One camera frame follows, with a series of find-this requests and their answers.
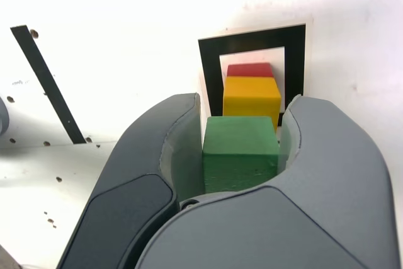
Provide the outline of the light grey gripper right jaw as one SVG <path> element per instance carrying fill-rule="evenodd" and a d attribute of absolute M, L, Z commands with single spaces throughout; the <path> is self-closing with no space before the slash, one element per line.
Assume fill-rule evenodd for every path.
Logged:
<path fill-rule="evenodd" d="M 280 174 L 169 220 L 138 268 L 399 268 L 388 167 L 330 101 L 298 96 L 281 133 Z"/>

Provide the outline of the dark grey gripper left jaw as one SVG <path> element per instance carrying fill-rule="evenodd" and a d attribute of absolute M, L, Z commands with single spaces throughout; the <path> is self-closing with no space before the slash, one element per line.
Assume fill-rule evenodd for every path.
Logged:
<path fill-rule="evenodd" d="M 180 203 L 204 192 L 200 96 L 176 94 L 119 138 L 59 268 L 134 268 Z"/>

